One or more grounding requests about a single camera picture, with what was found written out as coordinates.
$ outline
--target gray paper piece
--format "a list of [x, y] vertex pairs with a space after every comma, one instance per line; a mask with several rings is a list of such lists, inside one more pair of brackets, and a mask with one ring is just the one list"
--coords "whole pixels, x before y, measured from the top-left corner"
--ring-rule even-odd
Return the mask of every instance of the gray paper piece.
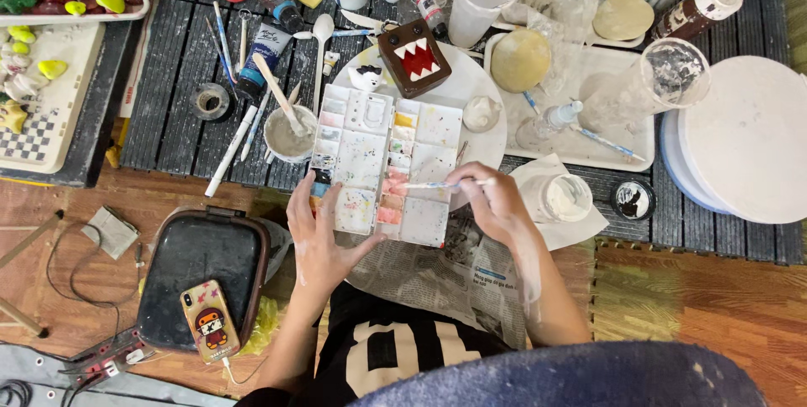
[[121, 254], [137, 240], [140, 235], [134, 226], [120, 219], [118, 213], [108, 206], [102, 206], [90, 219], [82, 232], [95, 244], [98, 244], [98, 233], [91, 226], [95, 226], [101, 233], [101, 249], [106, 251], [113, 259], [118, 260]]

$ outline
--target black t-shirt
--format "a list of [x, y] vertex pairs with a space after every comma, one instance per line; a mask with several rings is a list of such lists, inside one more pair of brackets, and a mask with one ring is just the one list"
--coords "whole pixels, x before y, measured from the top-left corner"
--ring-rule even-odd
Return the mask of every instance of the black t-shirt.
[[328, 338], [315, 379], [297, 396], [260, 388], [236, 406], [346, 405], [418, 372], [509, 350], [493, 334], [342, 283], [331, 296]]

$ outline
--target person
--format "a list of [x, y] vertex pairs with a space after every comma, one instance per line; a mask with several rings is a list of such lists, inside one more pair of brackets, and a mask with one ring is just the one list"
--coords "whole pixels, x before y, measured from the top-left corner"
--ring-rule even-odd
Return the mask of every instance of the person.
[[[309, 172], [287, 208], [297, 267], [287, 314], [257, 372], [258, 388], [237, 407], [719, 405], [762, 399], [747, 375], [750, 384], [739, 385], [747, 390], [737, 390], [730, 382], [741, 379], [735, 374], [745, 373], [705, 349], [684, 344], [672, 348], [668, 344], [674, 343], [661, 342], [644, 350], [630, 344], [651, 343], [590, 343], [588, 323], [567, 291], [513, 178], [474, 162], [457, 168], [446, 181], [459, 183], [477, 225], [512, 253], [527, 336], [539, 349], [516, 352], [492, 333], [350, 286], [344, 281], [350, 270], [387, 236], [376, 233], [355, 248], [338, 247], [333, 227], [340, 185], [324, 195], [315, 217], [308, 204], [314, 182]], [[315, 377], [319, 318], [328, 299], [328, 338]], [[662, 364], [648, 364], [655, 360]], [[697, 371], [692, 370], [692, 361]]]

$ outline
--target brown bottle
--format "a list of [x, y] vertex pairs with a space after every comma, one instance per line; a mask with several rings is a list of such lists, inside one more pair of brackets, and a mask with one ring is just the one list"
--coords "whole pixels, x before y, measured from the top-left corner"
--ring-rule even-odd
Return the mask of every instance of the brown bottle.
[[661, 16], [651, 36], [653, 40], [668, 36], [691, 40], [736, 13], [741, 6], [742, 0], [684, 0]]

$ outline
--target baby milo phone case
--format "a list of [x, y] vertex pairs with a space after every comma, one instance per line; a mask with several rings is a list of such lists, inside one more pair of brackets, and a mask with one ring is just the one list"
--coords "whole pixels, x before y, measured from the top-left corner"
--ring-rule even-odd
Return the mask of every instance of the baby milo phone case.
[[205, 364], [238, 353], [241, 348], [238, 333], [215, 279], [184, 291], [179, 301]]

